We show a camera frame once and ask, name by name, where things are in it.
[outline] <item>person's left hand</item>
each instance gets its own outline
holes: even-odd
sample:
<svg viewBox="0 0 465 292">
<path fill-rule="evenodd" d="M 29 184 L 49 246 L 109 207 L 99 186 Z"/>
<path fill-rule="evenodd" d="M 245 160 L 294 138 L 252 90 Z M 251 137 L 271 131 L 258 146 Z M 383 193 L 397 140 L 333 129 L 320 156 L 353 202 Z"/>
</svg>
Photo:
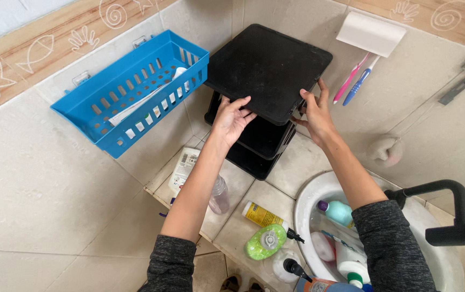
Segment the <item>person's left hand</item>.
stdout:
<svg viewBox="0 0 465 292">
<path fill-rule="evenodd" d="M 218 107 L 216 118 L 210 136 L 222 141 L 225 146 L 231 148 L 241 133 L 257 115 L 248 109 L 242 109 L 251 100 L 250 96 L 239 98 L 232 103 L 229 98 L 223 96 L 222 103 Z"/>
</svg>

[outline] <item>blue plastic basket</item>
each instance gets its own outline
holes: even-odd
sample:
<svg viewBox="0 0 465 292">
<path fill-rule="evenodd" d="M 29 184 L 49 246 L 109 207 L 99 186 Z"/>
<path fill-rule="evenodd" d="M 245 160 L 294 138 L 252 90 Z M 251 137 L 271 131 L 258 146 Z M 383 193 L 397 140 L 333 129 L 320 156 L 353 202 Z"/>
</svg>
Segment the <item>blue plastic basket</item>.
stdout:
<svg viewBox="0 0 465 292">
<path fill-rule="evenodd" d="M 167 30 L 81 83 L 50 108 L 118 158 L 207 79 L 208 63 L 208 51 Z M 173 78 L 178 67 L 187 70 Z M 110 118 L 162 85 L 166 86 L 118 125 L 110 124 Z"/>
</svg>

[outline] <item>sandal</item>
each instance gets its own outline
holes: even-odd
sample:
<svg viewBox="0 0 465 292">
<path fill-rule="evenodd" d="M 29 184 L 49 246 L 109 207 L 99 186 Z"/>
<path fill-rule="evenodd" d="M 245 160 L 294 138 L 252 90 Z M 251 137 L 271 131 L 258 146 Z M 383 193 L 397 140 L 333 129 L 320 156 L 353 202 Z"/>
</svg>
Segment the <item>sandal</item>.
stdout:
<svg viewBox="0 0 465 292">
<path fill-rule="evenodd" d="M 258 282 L 255 278 L 251 278 L 249 281 L 249 292 L 265 292 L 263 285 Z"/>
<path fill-rule="evenodd" d="M 238 292 L 241 286 L 241 277 L 238 274 L 233 274 L 229 278 L 225 279 L 220 288 L 220 292 Z"/>
</svg>

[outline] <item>clear plastic bottle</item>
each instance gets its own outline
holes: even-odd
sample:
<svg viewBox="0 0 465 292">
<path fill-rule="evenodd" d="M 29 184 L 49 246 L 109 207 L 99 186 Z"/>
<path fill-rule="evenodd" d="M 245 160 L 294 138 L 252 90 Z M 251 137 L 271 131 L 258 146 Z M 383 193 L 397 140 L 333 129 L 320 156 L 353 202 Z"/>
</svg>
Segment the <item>clear plastic bottle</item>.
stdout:
<svg viewBox="0 0 465 292">
<path fill-rule="evenodd" d="M 222 215 L 229 211 L 227 184 L 225 184 L 225 181 L 221 176 L 218 176 L 216 181 L 214 181 L 211 199 L 209 200 L 209 207 L 218 215 Z"/>
</svg>

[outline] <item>gray sleeve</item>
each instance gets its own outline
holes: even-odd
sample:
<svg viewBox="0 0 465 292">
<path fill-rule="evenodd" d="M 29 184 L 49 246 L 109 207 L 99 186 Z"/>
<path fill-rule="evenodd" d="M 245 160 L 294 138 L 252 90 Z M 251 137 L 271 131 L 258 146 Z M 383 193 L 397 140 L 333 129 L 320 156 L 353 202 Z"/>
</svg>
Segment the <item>gray sleeve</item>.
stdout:
<svg viewBox="0 0 465 292">
<path fill-rule="evenodd" d="M 424 255 L 396 201 L 362 206 L 352 216 L 376 292 L 436 291 Z"/>
<path fill-rule="evenodd" d="M 192 241 L 158 235 L 150 255 L 148 281 L 138 292 L 191 292 L 196 250 Z"/>
</svg>

